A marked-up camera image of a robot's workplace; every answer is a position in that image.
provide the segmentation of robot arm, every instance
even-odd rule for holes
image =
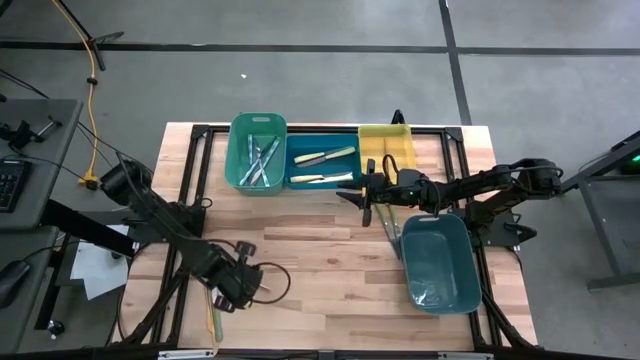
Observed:
[[[256,246],[238,242],[235,245],[239,254],[236,259],[220,245],[195,238],[187,228],[191,227],[194,217],[204,216],[204,209],[167,203],[151,190],[150,184],[149,174],[128,160],[101,178],[101,188],[110,199],[129,206],[177,248],[190,275],[208,288],[220,290],[224,298],[218,297],[217,308],[228,312],[244,308],[252,301],[262,280],[262,270],[246,263],[247,258],[255,253]]]
[[[374,173],[375,162],[369,159],[367,174],[351,183],[339,185],[346,189],[364,189],[362,193],[338,192],[337,195],[364,210],[362,226],[371,223],[371,204],[417,206],[428,213],[437,213],[455,201],[489,191],[499,192],[486,201],[467,204],[465,223],[469,230],[486,226],[496,215],[529,199],[549,199],[560,193],[562,170],[546,159],[523,159],[511,165],[497,165],[491,170],[449,183],[431,181],[415,169],[397,172],[397,184],[391,182],[387,160],[396,169],[391,155],[383,160],[384,173]],[[517,178],[512,173],[519,172]]]

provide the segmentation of computer mouse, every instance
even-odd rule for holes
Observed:
[[[23,260],[12,261],[0,270],[0,309],[6,308],[15,300],[29,270],[31,265]]]

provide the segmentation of wooden table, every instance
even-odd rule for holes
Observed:
[[[193,123],[169,123],[156,166],[153,189],[167,201],[178,198]],[[471,173],[495,164],[489,130],[463,127]],[[343,349],[343,350],[471,350],[466,315],[433,316],[410,303],[402,270],[375,217],[361,227],[362,212],[341,200],[334,191],[292,191],[277,197],[248,198],[224,180],[227,134],[216,134],[205,196],[204,238],[248,240],[258,246],[253,261],[285,266],[293,279],[288,296],[274,305],[254,304],[250,309],[223,314],[221,348]],[[419,170],[444,181],[442,149],[437,137],[413,137]],[[455,147],[451,151],[459,167]],[[193,198],[202,149],[193,171]],[[417,210],[398,208],[402,226]],[[130,333],[158,296],[167,246],[149,246],[131,269],[122,303],[123,327]],[[496,302],[521,334],[535,343],[535,332],[522,273],[512,253],[488,248],[487,262]],[[265,267],[256,298],[278,296],[285,277]],[[165,320],[165,333],[173,311]],[[489,341],[484,308],[483,334]],[[203,287],[191,279],[184,311],[181,347],[211,347],[206,326]]]

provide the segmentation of gray floor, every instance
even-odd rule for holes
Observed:
[[[436,0],[69,0],[94,34],[123,41],[221,44],[445,45]],[[449,1],[459,46],[637,47],[633,0]],[[75,41],[47,1],[15,2],[0,38]],[[2,50],[0,68],[56,98],[84,100],[83,52]],[[273,111],[290,122],[386,123],[401,108],[414,124],[460,124],[446,55],[105,53],[95,113],[100,135],[149,166],[168,121],[230,121]],[[500,162],[546,157],[568,175],[638,130],[640,57],[461,57],[474,125],[488,125]],[[10,97],[35,97],[0,82]],[[88,124],[85,114],[82,121]],[[78,135],[66,165],[83,173],[89,146]],[[108,169],[104,163],[98,173]],[[64,174],[57,199],[83,210],[117,207]],[[640,286],[586,291],[610,274],[578,193],[517,209],[539,236],[523,246],[531,310],[541,345],[640,358]],[[70,294],[57,309],[68,333],[34,334],[23,350],[101,345],[115,296]],[[86,315],[104,313],[87,326]]]

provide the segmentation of blue tray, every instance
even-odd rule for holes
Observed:
[[[318,165],[303,168],[297,167],[293,161],[296,156],[325,152],[346,146],[353,146],[356,151],[353,154],[329,159]],[[290,179],[293,176],[353,172],[354,180],[359,179],[362,176],[362,170],[360,168],[358,135],[289,135],[287,137],[287,162],[285,167],[286,186],[294,190],[335,189],[337,188],[337,183],[292,184]]]
[[[411,217],[400,246],[414,306],[438,315],[470,313],[480,306],[471,242],[459,217]]]

